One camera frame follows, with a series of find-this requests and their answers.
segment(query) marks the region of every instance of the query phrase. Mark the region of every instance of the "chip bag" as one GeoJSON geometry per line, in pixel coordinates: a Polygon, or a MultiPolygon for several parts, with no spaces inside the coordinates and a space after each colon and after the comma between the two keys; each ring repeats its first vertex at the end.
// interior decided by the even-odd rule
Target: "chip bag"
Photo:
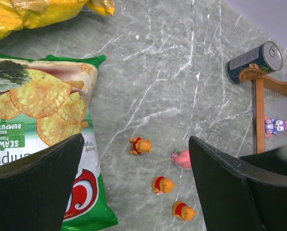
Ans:
{"type": "Polygon", "coordinates": [[[63,231],[95,231],[118,223],[106,204],[88,109],[98,67],[105,59],[49,55],[29,60],[0,54],[0,165],[77,133],[85,139],[63,231]]]}
{"type": "Polygon", "coordinates": [[[33,29],[71,19],[81,10],[113,16],[114,2],[113,0],[0,0],[0,39],[12,31],[33,29]]]}

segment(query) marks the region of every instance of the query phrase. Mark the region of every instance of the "green chip bag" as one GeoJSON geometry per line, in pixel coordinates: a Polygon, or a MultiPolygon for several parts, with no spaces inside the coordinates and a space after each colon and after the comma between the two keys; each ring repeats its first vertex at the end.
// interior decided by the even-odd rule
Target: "green chip bag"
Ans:
{"type": "Polygon", "coordinates": [[[107,206],[88,109],[105,59],[49,55],[29,60],[0,54],[0,165],[77,133],[85,138],[62,231],[96,231],[118,224],[107,206]]]}

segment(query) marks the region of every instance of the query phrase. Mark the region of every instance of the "can label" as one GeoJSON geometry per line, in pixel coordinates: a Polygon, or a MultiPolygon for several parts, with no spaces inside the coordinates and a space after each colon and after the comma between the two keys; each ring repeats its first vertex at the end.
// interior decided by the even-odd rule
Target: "can label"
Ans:
{"type": "Polygon", "coordinates": [[[226,64],[226,74],[230,81],[240,84],[274,72],[264,59],[263,45],[232,59],[226,64]]]}

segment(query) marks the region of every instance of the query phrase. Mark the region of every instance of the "white surface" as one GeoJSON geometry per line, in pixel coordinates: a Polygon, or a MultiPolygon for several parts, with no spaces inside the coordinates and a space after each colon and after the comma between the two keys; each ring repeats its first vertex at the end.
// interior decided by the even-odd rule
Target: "white surface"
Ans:
{"type": "Polygon", "coordinates": [[[224,0],[287,50],[287,0],[224,0]]]}

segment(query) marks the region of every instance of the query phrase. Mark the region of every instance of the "green label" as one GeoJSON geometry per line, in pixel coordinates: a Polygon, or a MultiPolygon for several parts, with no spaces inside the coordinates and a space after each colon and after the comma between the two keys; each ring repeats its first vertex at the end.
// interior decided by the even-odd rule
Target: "green label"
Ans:
{"type": "Polygon", "coordinates": [[[24,135],[0,136],[0,150],[6,148],[22,148],[25,146],[24,135]]]}
{"type": "Polygon", "coordinates": [[[1,123],[1,135],[19,135],[24,133],[25,123],[1,123]]]}

